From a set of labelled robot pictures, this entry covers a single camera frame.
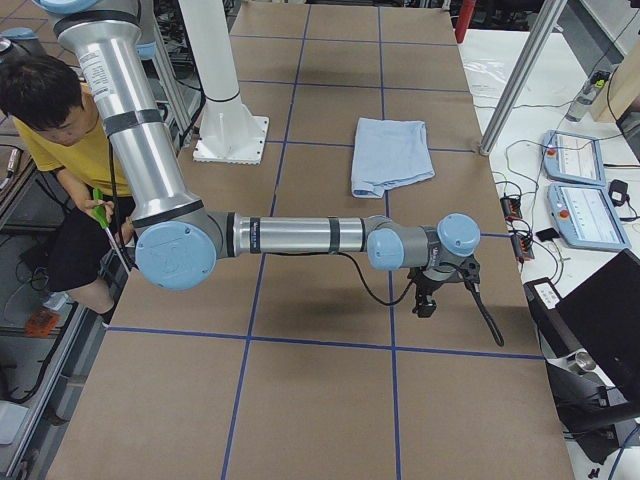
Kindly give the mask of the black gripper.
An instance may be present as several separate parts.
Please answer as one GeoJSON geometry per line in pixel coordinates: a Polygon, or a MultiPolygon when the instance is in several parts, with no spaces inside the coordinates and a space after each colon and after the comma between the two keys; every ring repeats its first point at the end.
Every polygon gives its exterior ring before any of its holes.
{"type": "Polygon", "coordinates": [[[437,309],[437,303],[433,297],[438,290],[450,278],[449,272],[433,269],[412,267],[408,278],[416,286],[415,306],[412,313],[418,318],[429,318],[437,309]]]}

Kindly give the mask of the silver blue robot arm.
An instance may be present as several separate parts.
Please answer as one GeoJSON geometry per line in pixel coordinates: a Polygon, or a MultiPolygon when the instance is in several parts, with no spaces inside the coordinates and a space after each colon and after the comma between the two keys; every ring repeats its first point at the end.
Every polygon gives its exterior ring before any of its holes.
{"type": "Polygon", "coordinates": [[[136,209],[136,262],[151,283],[185,290],[220,259],[243,253],[340,255],[364,252],[378,270],[407,269],[414,311],[429,317],[446,283],[479,291],[476,222],[451,214],[436,226],[368,218],[243,217],[210,212],[184,183],[172,136],[157,108],[139,45],[154,29],[148,1],[44,1],[60,44],[77,57],[121,162],[136,209]]]}

